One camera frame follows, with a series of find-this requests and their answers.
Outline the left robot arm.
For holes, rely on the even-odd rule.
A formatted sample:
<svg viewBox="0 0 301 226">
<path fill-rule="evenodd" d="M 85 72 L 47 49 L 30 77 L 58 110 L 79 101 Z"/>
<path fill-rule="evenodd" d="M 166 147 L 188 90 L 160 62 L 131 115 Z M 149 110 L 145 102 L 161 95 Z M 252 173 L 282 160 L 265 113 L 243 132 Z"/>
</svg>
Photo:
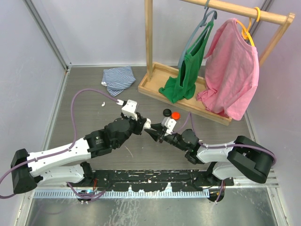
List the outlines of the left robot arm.
<svg viewBox="0 0 301 226">
<path fill-rule="evenodd" d="M 93 131 L 69 145 L 36 153 L 29 153 L 24 148 L 17 150 L 10 165 L 13 193 L 22 194 L 35 189 L 39 182 L 45 180 L 43 173 L 55 167 L 109 154 L 120 148 L 132 134 L 140 135 L 150 125 L 150 119 L 139 113 L 136 119 L 123 114 L 103 129 Z"/>
</svg>

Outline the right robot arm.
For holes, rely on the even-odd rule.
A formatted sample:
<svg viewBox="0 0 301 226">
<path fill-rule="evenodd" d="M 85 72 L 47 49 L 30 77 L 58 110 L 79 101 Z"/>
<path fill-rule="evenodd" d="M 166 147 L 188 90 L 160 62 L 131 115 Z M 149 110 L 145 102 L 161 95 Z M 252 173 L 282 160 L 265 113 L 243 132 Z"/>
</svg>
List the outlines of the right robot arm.
<svg viewBox="0 0 301 226">
<path fill-rule="evenodd" d="M 271 167 L 276 163 L 275 155 L 245 136 L 238 136 L 225 144 L 208 145 L 201 143 L 192 129 L 181 134 L 168 133 L 161 124 L 154 124 L 147 132 L 156 142 L 167 142 L 185 152 L 185 158 L 192 164 L 209 163 L 207 182 L 213 186 L 222 180 L 244 176 L 264 184 Z"/>
</svg>

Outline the orange earbud case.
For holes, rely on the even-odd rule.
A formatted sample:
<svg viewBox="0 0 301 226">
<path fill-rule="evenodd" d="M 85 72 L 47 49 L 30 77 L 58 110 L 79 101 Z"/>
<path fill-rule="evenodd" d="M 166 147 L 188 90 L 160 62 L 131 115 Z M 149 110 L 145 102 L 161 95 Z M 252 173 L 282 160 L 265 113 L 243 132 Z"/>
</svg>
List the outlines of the orange earbud case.
<svg viewBox="0 0 301 226">
<path fill-rule="evenodd" d="M 179 112 L 173 112 L 171 118 L 177 121 L 181 118 L 181 114 Z"/>
</svg>

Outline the white earbud case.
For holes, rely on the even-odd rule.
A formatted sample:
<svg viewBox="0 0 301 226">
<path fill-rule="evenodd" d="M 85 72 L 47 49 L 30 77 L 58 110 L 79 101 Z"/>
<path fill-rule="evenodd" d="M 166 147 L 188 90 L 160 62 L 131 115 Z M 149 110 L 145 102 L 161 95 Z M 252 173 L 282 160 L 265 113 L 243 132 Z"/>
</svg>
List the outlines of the white earbud case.
<svg viewBox="0 0 301 226">
<path fill-rule="evenodd" d="M 146 122 L 143 126 L 144 129 L 151 129 L 151 120 L 149 118 L 146 119 Z"/>
</svg>

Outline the black earbud charging case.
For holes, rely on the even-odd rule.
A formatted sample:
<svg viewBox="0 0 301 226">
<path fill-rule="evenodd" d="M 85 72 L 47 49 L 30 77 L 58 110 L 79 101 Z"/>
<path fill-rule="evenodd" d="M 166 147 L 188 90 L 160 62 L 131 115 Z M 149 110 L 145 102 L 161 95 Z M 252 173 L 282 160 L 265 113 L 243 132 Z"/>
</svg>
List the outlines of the black earbud charging case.
<svg viewBox="0 0 301 226">
<path fill-rule="evenodd" d="M 172 111 L 170 109 L 166 108 L 163 110 L 163 115 L 165 117 L 170 117 L 172 115 Z"/>
</svg>

